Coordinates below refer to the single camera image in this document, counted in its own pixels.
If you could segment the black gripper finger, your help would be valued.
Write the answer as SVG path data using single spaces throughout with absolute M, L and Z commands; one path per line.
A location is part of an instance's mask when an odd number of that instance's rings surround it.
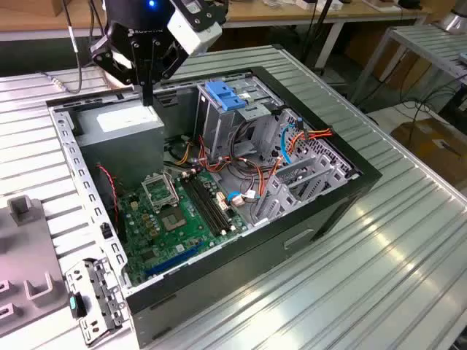
M 147 68 L 139 57 L 138 41 L 129 41 L 126 34 L 116 42 L 104 35 L 90 46 L 93 62 L 124 85 L 139 87 L 139 97 L 145 105 Z
M 145 87 L 145 105 L 153 105 L 154 87 L 170 78 L 188 58 L 176 39 L 153 40 L 148 83 Z

